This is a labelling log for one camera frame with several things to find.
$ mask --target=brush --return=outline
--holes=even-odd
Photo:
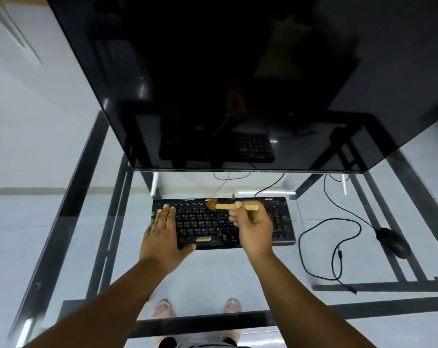
[[[235,205],[234,204],[218,204],[216,198],[211,198],[207,202],[207,207],[211,211],[216,210],[234,210]],[[259,206],[257,204],[245,204],[245,209],[248,211],[258,211]]]

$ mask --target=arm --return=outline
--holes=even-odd
[[[373,348],[348,322],[314,296],[272,251],[272,221],[262,204],[248,212],[240,202],[230,221],[240,228],[240,242],[256,272],[270,311],[287,347]]]
[[[25,348],[123,347],[150,295],[195,248],[177,249],[175,208],[164,205],[143,236],[139,262],[106,291]]]

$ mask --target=black monitor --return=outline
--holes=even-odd
[[[48,0],[134,169],[363,172],[438,120],[438,0]]]

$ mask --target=foot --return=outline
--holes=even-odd
[[[241,313],[242,311],[242,304],[234,298],[229,299],[225,304],[225,308],[223,309],[224,314]],[[238,344],[238,340],[240,339],[240,330],[221,331],[220,336],[221,340],[224,338],[231,338],[236,344]]]
[[[150,319],[168,319],[170,317],[175,317],[174,311],[172,310],[172,305],[167,299],[162,299],[159,301],[158,304],[156,304],[153,316],[151,316]],[[166,337],[169,336],[154,337],[154,344],[156,345],[156,347],[158,347],[161,341]]]

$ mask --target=right hand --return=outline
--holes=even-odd
[[[258,204],[258,211],[247,211],[244,204]],[[272,254],[272,221],[259,202],[235,202],[229,220],[240,229],[240,243],[250,260]]]

